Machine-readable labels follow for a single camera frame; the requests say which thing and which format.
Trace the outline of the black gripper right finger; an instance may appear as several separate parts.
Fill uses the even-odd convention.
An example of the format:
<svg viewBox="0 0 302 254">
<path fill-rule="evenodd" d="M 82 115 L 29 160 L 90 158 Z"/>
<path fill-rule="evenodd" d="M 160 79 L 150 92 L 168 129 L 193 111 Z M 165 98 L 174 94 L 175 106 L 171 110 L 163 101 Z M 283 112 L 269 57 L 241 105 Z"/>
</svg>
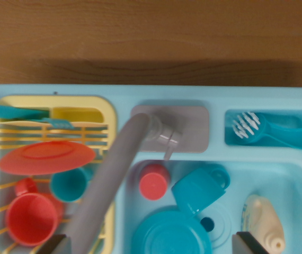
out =
<svg viewBox="0 0 302 254">
<path fill-rule="evenodd" d="M 232 235 L 232 254 L 269 254 L 249 232 Z"/>
</svg>

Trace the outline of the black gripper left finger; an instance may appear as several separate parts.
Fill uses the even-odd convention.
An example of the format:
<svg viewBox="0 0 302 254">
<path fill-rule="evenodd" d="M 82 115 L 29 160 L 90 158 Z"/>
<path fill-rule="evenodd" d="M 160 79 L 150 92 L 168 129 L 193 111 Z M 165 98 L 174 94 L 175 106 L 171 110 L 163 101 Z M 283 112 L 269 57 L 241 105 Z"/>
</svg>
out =
<svg viewBox="0 0 302 254">
<path fill-rule="evenodd" d="M 71 254 L 71 239 L 65 234 L 53 235 L 42 247 L 37 254 Z"/>
</svg>

